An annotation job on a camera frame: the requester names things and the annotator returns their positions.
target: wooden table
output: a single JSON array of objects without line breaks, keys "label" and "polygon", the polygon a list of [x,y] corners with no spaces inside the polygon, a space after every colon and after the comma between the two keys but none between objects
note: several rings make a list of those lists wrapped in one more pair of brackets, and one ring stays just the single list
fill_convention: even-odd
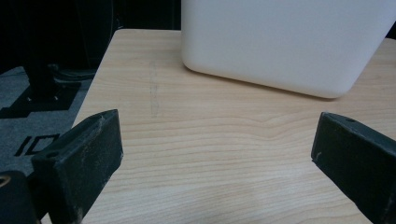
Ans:
[{"label": "wooden table", "polygon": [[180,32],[120,30],[76,124],[114,108],[124,158],[84,223],[370,223],[310,152],[322,111],[396,139],[396,41],[325,100],[192,72]]}]

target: gray carpet floor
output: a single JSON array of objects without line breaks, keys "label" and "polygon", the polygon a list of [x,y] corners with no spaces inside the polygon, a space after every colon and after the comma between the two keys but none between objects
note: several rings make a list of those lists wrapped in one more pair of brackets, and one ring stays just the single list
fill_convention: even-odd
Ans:
[{"label": "gray carpet floor", "polygon": [[[69,110],[32,112],[27,118],[0,119],[0,172],[33,172],[30,159],[35,153],[69,131],[85,98],[91,80],[81,82]],[[0,75],[0,109],[11,106],[29,86],[22,67]]]}]

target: white bin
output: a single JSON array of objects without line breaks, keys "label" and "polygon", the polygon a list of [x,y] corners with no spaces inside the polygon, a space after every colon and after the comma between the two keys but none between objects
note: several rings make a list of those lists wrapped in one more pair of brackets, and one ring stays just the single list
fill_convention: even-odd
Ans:
[{"label": "white bin", "polygon": [[396,21],[396,0],[182,0],[191,70],[335,98]]}]

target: wood grain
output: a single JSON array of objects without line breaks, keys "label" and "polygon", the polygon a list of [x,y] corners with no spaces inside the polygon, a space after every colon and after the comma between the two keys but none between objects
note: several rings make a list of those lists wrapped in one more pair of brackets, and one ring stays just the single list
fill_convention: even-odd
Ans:
[{"label": "wood grain", "polygon": [[395,40],[324,100],[192,72],[180,32],[117,31],[76,123],[117,108],[124,158],[83,222],[370,223],[310,152],[322,111],[396,139],[395,96]]}]

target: pencil mark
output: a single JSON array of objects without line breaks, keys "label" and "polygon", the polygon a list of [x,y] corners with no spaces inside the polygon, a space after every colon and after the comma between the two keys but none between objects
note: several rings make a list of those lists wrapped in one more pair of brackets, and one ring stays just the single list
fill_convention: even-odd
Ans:
[{"label": "pencil mark", "polygon": [[158,85],[156,82],[157,68],[154,61],[149,63],[149,93],[151,104],[151,117],[157,118],[160,104],[157,99]]}]

